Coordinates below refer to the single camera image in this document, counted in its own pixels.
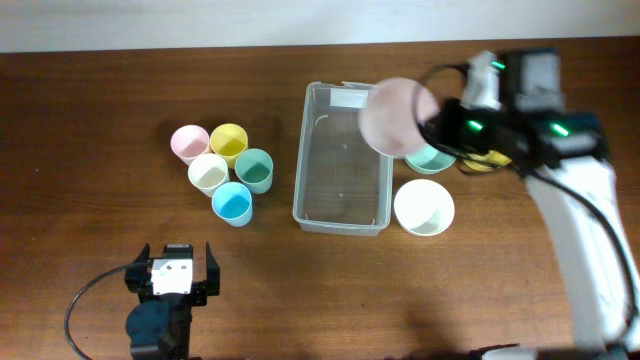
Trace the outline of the pink bowl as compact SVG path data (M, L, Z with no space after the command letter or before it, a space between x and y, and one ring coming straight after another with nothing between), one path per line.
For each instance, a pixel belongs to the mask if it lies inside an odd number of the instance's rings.
M405 157L427 144L418 125L439 113L433 94L412 79L389 78L369 93L359 112L358 125L365 142L390 157Z

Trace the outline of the yellow bowl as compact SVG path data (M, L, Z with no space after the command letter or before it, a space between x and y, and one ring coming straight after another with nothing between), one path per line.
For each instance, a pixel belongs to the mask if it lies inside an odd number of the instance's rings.
M504 168L509 165L512 160L495 150L490 150L488 153L483 155L469 154L469 158L463 159L463 162L473 171L492 172L500 168Z

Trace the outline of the white bowl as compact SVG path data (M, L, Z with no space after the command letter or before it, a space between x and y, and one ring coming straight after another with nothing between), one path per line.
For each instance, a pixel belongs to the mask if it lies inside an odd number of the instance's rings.
M451 194L439 183L417 179L397 191L393 209L399 225L416 236L435 236L446 231L455 216Z

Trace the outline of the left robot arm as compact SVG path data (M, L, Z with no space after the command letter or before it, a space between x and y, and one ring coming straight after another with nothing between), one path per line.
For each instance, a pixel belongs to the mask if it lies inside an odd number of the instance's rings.
M131 310L125 330L134 359L187 359L192 309L204 307L220 294L221 271L210 247L205 248L206 277L195 281L194 248L169 244L152 257L150 246L125 270L128 290L139 304Z

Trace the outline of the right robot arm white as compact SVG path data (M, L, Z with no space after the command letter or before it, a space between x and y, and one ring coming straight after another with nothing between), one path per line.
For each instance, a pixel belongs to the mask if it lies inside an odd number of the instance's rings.
M481 52L456 65L460 97L416 124L422 138L459 160L486 164L490 152L524 182L554 245L573 321L570 349L488 351L493 359L635 359L639 273L616 198L603 126L570 112L560 56L551 48Z

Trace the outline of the green bowl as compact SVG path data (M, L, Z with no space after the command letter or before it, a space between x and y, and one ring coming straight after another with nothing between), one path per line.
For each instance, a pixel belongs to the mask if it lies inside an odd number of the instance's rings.
M430 145L405 157L407 165L419 174L433 175L439 173L456 161L456 158L441 152Z

